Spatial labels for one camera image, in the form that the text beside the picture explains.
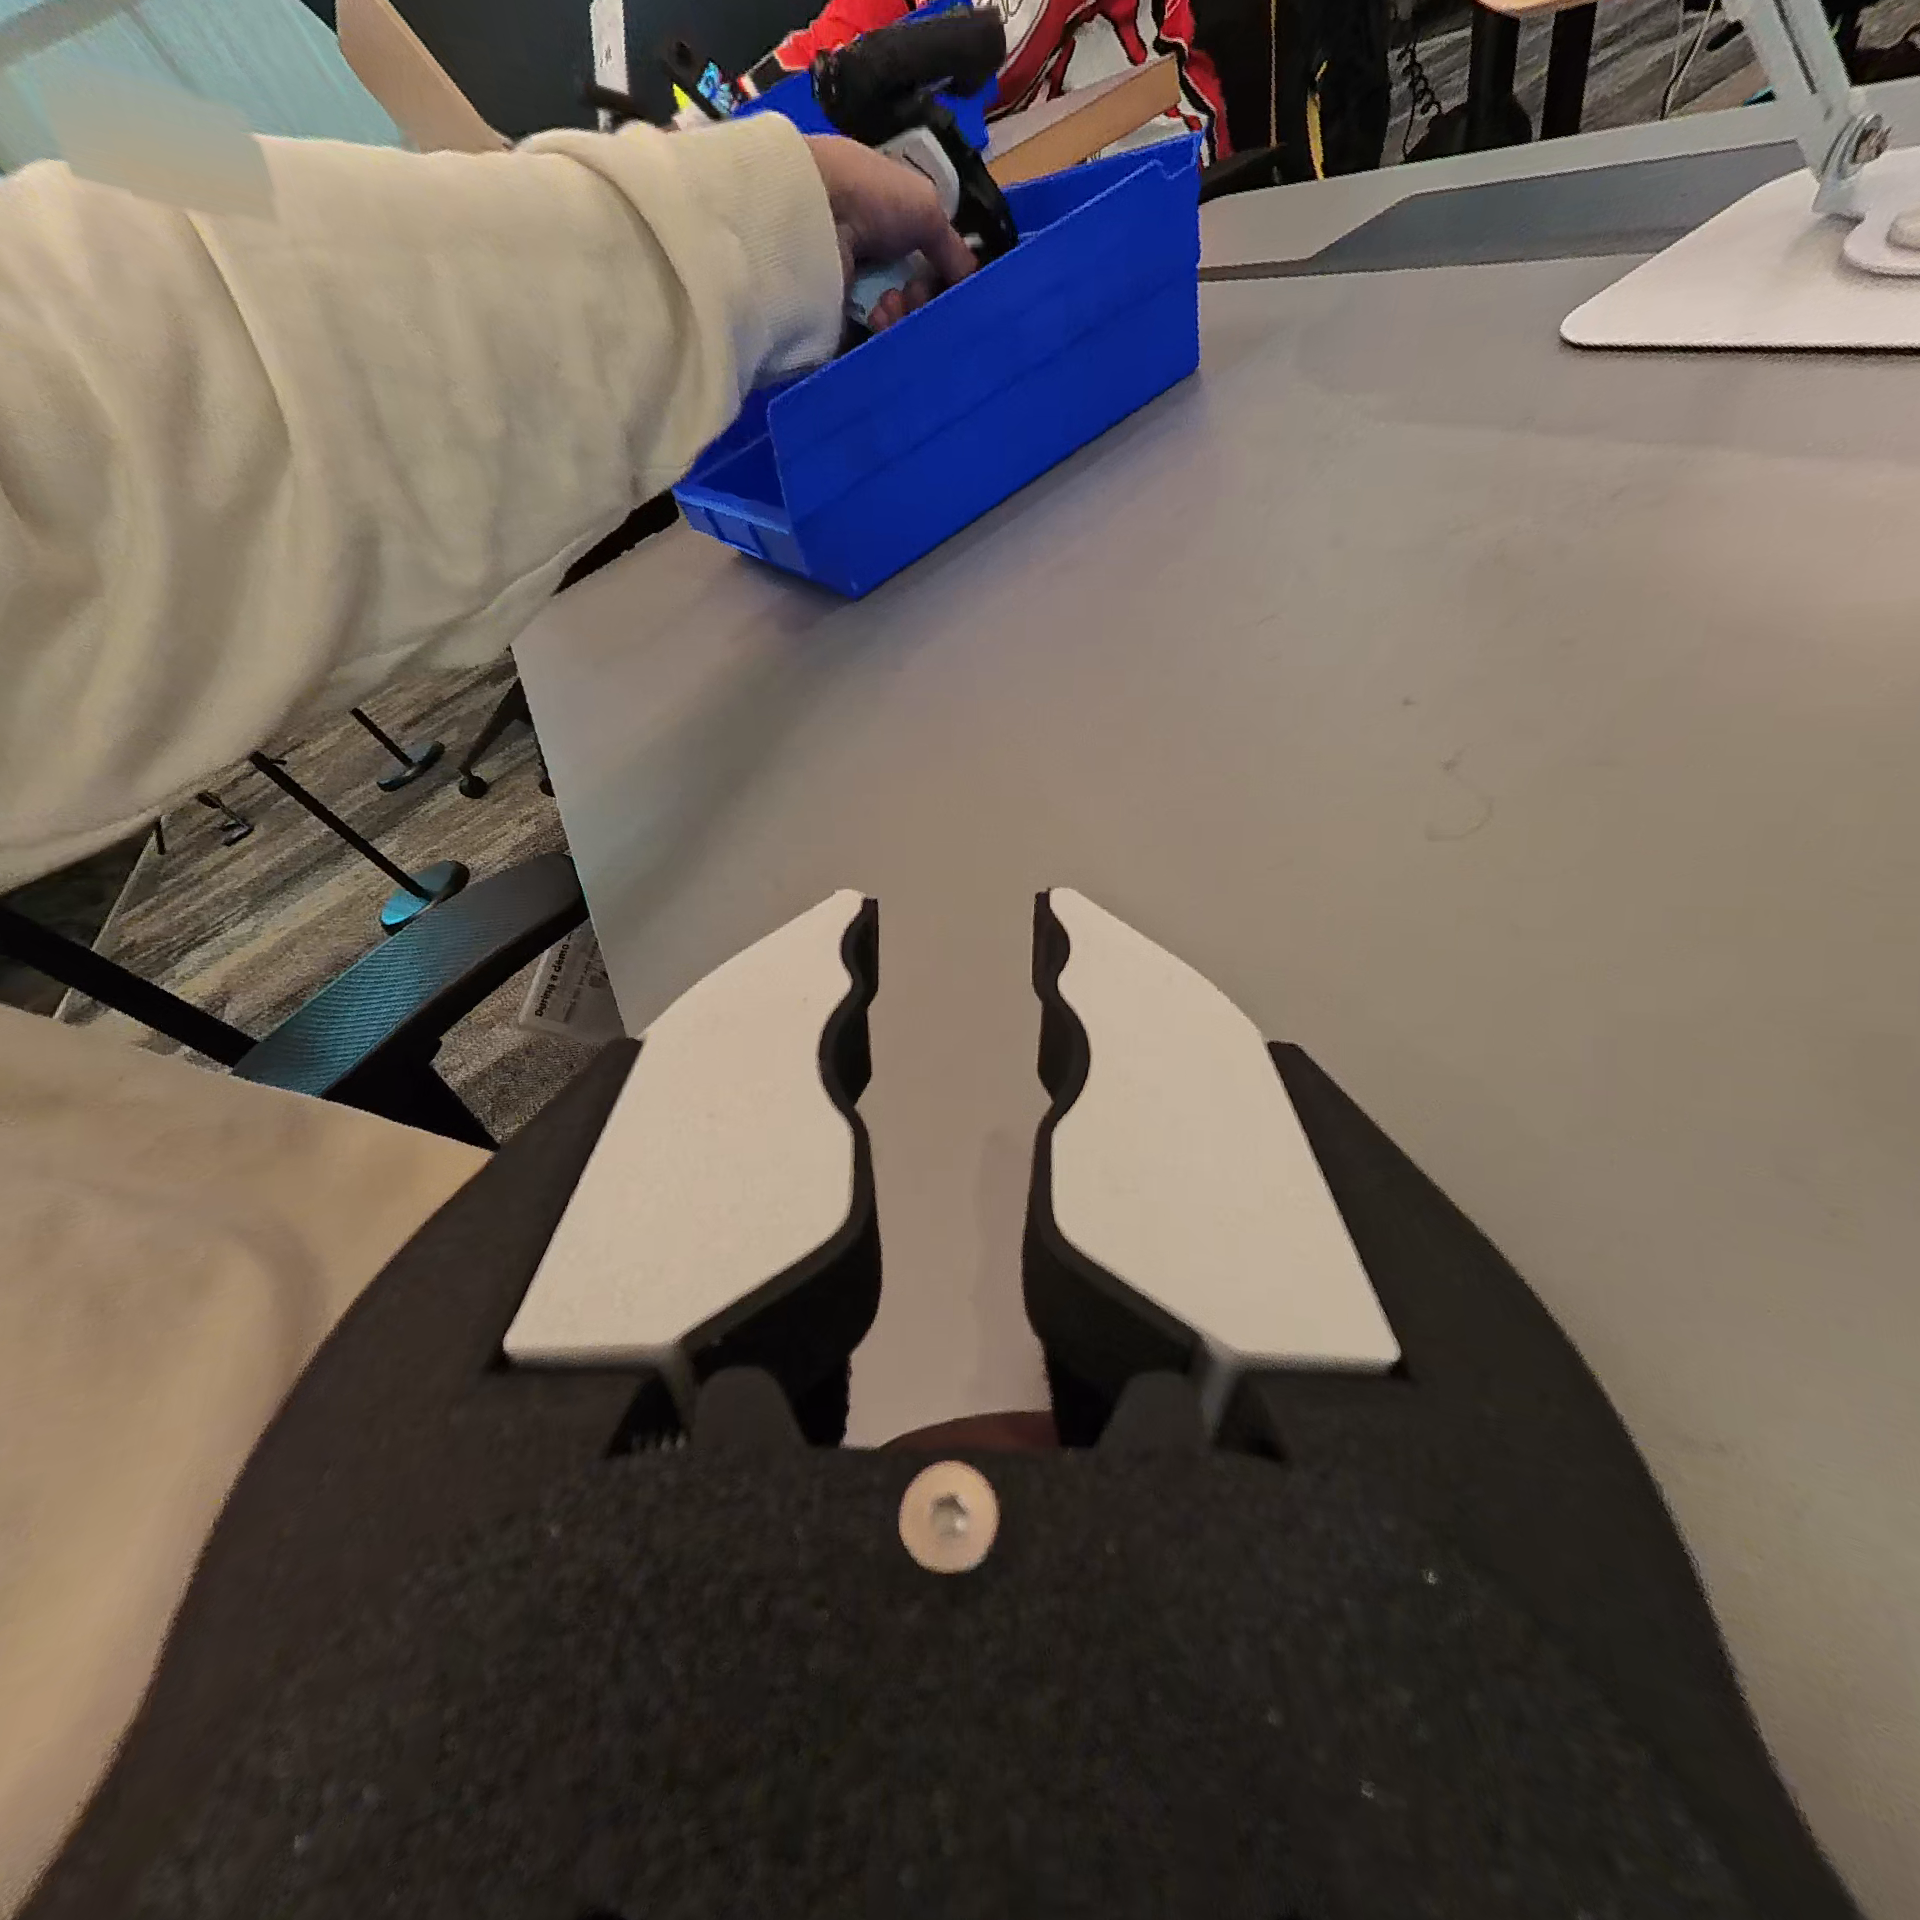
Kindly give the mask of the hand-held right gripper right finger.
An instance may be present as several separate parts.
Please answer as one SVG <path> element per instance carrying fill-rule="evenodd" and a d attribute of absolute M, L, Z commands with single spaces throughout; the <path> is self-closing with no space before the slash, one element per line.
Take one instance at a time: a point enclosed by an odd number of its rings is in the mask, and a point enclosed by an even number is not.
<path fill-rule="evenodd" d="M 1066 1449 L 1171 1375 L 1202 1434 L 1267 1381 L 1395 1383 L 1404 1347 L 1257 1021 L 1084 891 L 1035 894 L 1045 1114 L 1023 1316 Z"/>

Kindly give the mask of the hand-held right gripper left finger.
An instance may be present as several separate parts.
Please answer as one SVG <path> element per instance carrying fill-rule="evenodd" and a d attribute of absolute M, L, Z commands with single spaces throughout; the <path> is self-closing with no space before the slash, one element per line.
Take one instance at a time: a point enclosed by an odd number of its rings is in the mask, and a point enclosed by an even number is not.
<path fill-rule="evenodd" d="M 759 1369 L 810 1443 L 844 1443 L 879 1306 L 857 1114 L 878 947 L 878 901 L 836 891 L 644 1028 L 503 1334 L 510 1365 L 644 1369 L 678 1412 L 713 1375 Z"/>

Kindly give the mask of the blue plastic bin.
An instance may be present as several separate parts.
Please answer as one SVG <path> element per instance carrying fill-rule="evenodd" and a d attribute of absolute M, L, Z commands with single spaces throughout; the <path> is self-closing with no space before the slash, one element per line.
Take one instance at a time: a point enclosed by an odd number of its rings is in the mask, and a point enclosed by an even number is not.
<path fill-rule="evenodd" d="M 857 599 L 1190 378 L 1197 154 L 1015 183 L 1012 254 L 745 402 L 674 489 L 691 530 Z"/>
<path fill-rule="evenodd" d="M 825 111 L 813 100 L 810 67 L 813 58 L 835 52 L 857 37 L 893 27 L 902 20 L 946 18 L 981 11 L 969 3 L 830 3 L 807 23 L 807 27 L 786 34 L 780 46 L 735 78 L 743 90 L 745 105 L 740 115 L 777 111 L 794 121 L 803 132 L 825 134 L 830 125 Z M 975 154 L 987 149 L 987 110 L 997 103 L 999 74 L 981 78 L 975 85 L 946 83 L 942 90 L 945 103 Z"/>

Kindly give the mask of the person's left forearm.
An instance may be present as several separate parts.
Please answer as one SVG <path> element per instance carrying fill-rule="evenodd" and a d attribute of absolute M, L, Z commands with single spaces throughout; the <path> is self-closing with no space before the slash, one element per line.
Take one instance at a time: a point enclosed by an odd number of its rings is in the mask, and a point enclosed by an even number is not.
<path fill-rule="evenodd" d="M 839 337 L 827 188 L 777 118 L 263 155 L 269 219 L 5 181 L 5 884 L 494 659 Z"/>

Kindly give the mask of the person's left hand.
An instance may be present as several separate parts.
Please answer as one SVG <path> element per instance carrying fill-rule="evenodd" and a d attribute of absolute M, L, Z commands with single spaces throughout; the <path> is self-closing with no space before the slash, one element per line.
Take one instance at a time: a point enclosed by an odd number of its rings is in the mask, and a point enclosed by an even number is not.
<path fill-rule="evenodd" d="M 853 298 L 867 271 L 919 261 L 871 300 L 860 319 L 867 333 L 899 324 L 975 271 L 974 251 L 945 218 L 942 197 L 923 173 L 841 134 L 810 134 L 807 154 L 827 197 L 844 298 Z"/>

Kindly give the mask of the black framed marker sign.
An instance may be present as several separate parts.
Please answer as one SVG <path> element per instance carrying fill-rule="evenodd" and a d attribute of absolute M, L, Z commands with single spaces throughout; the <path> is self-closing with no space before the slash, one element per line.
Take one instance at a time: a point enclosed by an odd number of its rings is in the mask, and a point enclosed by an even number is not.
<path fill-rule="evenodd" d="M 571 931 L 540 957 L 522 998 L 517 1027 L 540 1037 L 578 1044 L 625 1037 L 617 996 L 590 925 Z"/>

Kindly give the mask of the black floor stand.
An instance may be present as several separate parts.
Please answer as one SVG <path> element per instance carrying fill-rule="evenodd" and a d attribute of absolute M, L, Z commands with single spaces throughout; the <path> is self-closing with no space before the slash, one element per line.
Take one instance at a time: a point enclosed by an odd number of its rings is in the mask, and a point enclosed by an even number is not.
<path fill-rule="evenodd" d="M 377 790 L 387 795 L 399 793 L 407 787 L 425 779 L 443 762 L 445 747 L 437 739 L 427 739 L 425 742 L 417 742 L 409 747 L 403 745 L 366 711 L 355 706 L 349 709 L 349 718 L 361 732 L 366 732 L 372 739 L 372 742 L 390 762 L 390 769 L 375 779 Z"/>
<path fill-rule="evenodd" d="M 437 862 L 420 873 L 404 870 L 393 858 L 382 853 L 382 847 L 369 841 L 359 829 L 349 828 L 313 790 L 308 790 L 293 775 L 289 775 L 281 759 L 269 757 L 266 751 L 251 751 L 247 757 L 247 765 L 261 772 L 261 777 L 266 777 L 271 787 L 277 787 L 283 797 L 295 803 L 302 809 L 302 814 L 317 823 L 329 836 L 334 836 L 349 853 L 370 863 L 370 868 L 377 876 L 393 882 L 388 898 L 377 913 L 377 925 L 382 938 L 390 940 L 393 935 L 418 922 L 423 913 L 431 910 L 435 905 L 441 905 L 449 898 L 455 898 L 469 884 L 470 870 L 457 859 Z"/>

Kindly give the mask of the black jacket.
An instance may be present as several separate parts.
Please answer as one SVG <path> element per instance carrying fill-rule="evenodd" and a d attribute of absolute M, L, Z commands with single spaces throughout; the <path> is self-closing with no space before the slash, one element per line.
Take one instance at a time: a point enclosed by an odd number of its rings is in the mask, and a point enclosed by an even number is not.
<path fill-rule="evenodd" d="M 1391 117 L 1388 52 L 1414 5 L 1196 3 L 1183 78 L 1206 105 L 1202 202 L 1369 173 Z"/>

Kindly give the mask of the black office chair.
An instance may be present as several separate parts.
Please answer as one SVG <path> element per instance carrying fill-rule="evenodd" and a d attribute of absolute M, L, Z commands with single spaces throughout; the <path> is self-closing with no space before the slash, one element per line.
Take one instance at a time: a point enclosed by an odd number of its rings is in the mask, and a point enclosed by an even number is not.
<path fill-rule="evenodd" d="M 543 797 L 556 795 L 553 779 L 543 759 L 543 747 L 537 737 L 533 706 L 527 705 L 523 684 L 518 681 L 518 676 L 514 676 L 457 762 L 455 789 L 461 801 L 483 801 L 489 793 L 492 781 L 484 777 L 483 762 L 487 762 L 494 747 L 514 729 L 527 734 L 533 742 L 537 790 Z"/>

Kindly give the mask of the white folding stand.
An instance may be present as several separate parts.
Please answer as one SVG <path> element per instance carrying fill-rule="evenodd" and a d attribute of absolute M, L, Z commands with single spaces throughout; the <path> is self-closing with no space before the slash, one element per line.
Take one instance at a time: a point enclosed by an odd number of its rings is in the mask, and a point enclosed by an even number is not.
<path fill-rule="evenodd" d="M 1917 155 L 1850 81 L 1817 3 L 1727 7 L 1801 171 L 1769 181 L 1570 311 L 1562 341 L 1620 353 L 1915 353 Z"/>

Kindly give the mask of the black wall screen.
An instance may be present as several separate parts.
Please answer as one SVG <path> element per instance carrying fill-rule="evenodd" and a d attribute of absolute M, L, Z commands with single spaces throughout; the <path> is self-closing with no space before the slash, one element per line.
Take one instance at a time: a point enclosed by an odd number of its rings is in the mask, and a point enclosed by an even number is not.
<path fill-rule="evenodd" d="M 715 61 L 730 78 L 805 27 L 819 3 L 626 3 L 629 76 L 625 94 L 643 118 L 666 124 L 676 110 L 661 61 L 671 42 Z M 341 52 L 334 5 L 308 3 Z M 551 129 L 595 129 L 588 100 L 591 42 L 588 3 L 395 3 L 425 47 L 475 110 L 510 141 Z"/>

